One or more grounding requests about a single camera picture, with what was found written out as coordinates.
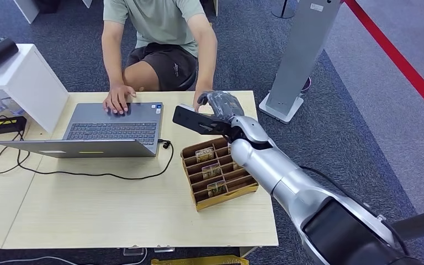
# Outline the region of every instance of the black cable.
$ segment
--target black cable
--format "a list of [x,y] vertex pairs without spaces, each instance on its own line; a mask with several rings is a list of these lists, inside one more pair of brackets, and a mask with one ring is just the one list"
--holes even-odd
[[[12,139],[12,141],[14,141],[16,138],[17,138],[17,136],[19,136],[20,135],[20,141],[23,141],[24,139],[23,139],[23,134],[22,133],[18,133],[15,137],[14,137],[14,139]],[[159,175],[161,175],[161,174],[163,174],[167,169],[168,169],[168,166],[169,166],[169,164],[171,163],[171,160],[173,159],[173,154],[174,154],[174,147],[173,147],[173,144],[170,142],[170,141],[168,141],[168,140],[163,140],[163,139],[159,139],[158,140],[158,142],[159,143],[163,143],[163,148],[164,149],[167,149],[168,147],[170,147],[171,146],[171,155],[170,155],[170,157],[169,157],[169,160],[168,160],[168,163],[167,163],[167,165],[165,166],[165,168],[160,172],[160,173],[157,173],[157,174],[153,174],[153,175],[150,175],[150,176],[146,176],[146,177],[141,177],[141,178],[126,178],[126,177],[122,177],[122,176],[118,176],[118,175],[116,175],[116,174],[112,174],[112,173],[101,173],[101,174],[89,174],[89,173],[73,173],[73,172],[67,172],[67,171],[51,171],[51,172],[40,172],[40,171],[37,171],[37,170],[34,170],[34,169],[31,169],[31,168],[28,168],[28,167],[25,167],[25,166],[23,166],[22,165],[22,163],[30,156],[30,152],[28,152],[28,154],[27,154],[27,156],[25,157],[25,159],[23,159],[22,161],[20,161],[20,154],[21,154],[21,150],[19,150],[19,153],[18,153],[18,155],[17,155],[17,165],[15,166],[15,167],[13,167],[13,168],[11,168],[11,169],[8,169],[8,170],[6,170],[6,171],[3,171],[3,172],[0,172],[0,174],[3,174],[3,173],[7,173],[7,172],[9,172],[9,171],[11,171],[11,170],[13,170],[13,169],[15,169],[16,167],[20,167],[20,168],[22,168],[22,169],[25,169],[25,170],[28,170],[28,171],[31,171],[31,172],[33,172],[33,173],[37,173],[37,174],[42,174],[42,175],[50,175],[50,174],[69,174],[69,175],[73,175],[73,176],[89,176],[89,177],[101,177],[101,176],[111,176],[111,177],[115,177],[115,178],[120,178],[120,179],[126,179],[126,180],[130,180],[130,181],[135,181],[135,180],[137,180],[137,181],[139,181],[139,180],[141,180],[141,179],[146,179],[146,178],[152,178],[152,177],[157,177],[157,176],[159,176]],[[4,152],[4,150],[6,149],[7,147],[5,147],[1,152],[0,152],[0,156],[1,156],[1,154]]]
[[[353,196],[349,191],[347,191],[346,189],[344,189],[341,185],[339,185],[332,178],[328,177],[327,175],[325,175],[321,171],[319,171],[317,169],[314,169],[314,168],[311,168],[311,167],[305,167],[305,166],[300,166],[300,167],[302,169],[305,169],[305,170],[314,172],[314,173],[318,174],[319,176],[324,177],[327,181],[331,182],[332,185],[334,185],[337,189],[339,189],[343,194],[345,194],[345,196],[349,197],[354,202],[356,202],[357,204],[359,204],[367,212],[369,212],[370,214],[372,214],[375,217],[378,216],[370,208],[368,208],[365,204],[363,204],[362,202],[360,202],[360,200],[358,200],[357,197]],[[399,243],[400,247],[402,248],[402,251],[404,252],[404,254],[407,255],[407,256],[410,256],[410,252],[407,249],[407,246],[405,245],[405,242],[402,240],[402,237],[399,235],[399,233],[387,221],[382,220],[381,223],[384,224],[389,229],[389,231],[391,231],[391,233],[393,234],[394,238],[396,239],[396,241]]]
[[[20,131],[17,133],[17,135],[12,139],[12,141],[15,141],[16,140],[16,138],[18,137],[18,136],[20,136],[20,140],[22,141],[22,139],[23,139],[23,133],[21,133]],[[8,146],[6,146],[6,147],[4,147],[1,151],[0,151],[0,157],[1,157],[1,155],[2,155],[2,153],[7,149],[7,148],[9,148]],[[21,152],[21,150],[19,149],[19,153],[18,153],[18,155],[17,155],[17,159],[18,160],[20,160],[20,152]],[[23,163],[23,162],[25,162],[25,160],[27,160],[27,158],[30,156],[30,152],[29,151],[27,151],[27,155],[25,156],[25,158],[22,160],[22,161],[20,161],[20,163]],[[4,171],[0,171],[0,174],[4,174],[4,173],[7,173],[7,172],[9,172],[9,171],[12,171],[12,170],[14,170],[14,169],[16,169],[17,167],[18,167],[19,165],[15,165],[14,167],[12,167],[12,168],[10,168],[10,169],[8,169],[8,170],[4,170]]]

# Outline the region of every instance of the laptop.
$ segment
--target laptop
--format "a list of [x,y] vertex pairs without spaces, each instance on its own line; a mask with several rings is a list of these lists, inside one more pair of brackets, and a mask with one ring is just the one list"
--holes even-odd
[[0,141],[0,145],[57,158],[154,157],[162,120],[161,102],[128,103],[120,115],[101,103],[78,103],[62,140]]

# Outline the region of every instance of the man's left hand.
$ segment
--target man's left hand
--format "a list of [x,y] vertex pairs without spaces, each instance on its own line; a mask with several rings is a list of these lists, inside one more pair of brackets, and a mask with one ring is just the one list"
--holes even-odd
[[212,90],[213,90],[212,88],[206,88],[206,89],[204,89],[204,88],[196,87],[196,90],[194,92],[194,102],[193,102],[193,107],[194,107],[194,110],[196,112],[199,111],[199,107],[200,107],[199,103],[197,103],[197,100],[198,100],[199,96],[202,95],[202,93],[204,93],[206,91],[212,91]]

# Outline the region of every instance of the power adapter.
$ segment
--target power adapter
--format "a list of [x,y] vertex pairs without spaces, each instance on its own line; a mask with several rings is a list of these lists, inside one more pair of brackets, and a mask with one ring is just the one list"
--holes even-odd
[[27,119],[23,116],[0,119],[0,134],[23,131]]

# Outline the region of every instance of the man's right hand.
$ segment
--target man's right hand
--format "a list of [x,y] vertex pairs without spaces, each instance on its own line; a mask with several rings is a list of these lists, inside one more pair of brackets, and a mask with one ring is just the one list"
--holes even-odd
[[128,111],[126,96],[136,97],[136,92],[132,87],[124,84],[110,86],[107,98],[103,101],[103,108],[106,112],[110,109],[113,113],[123,114]]

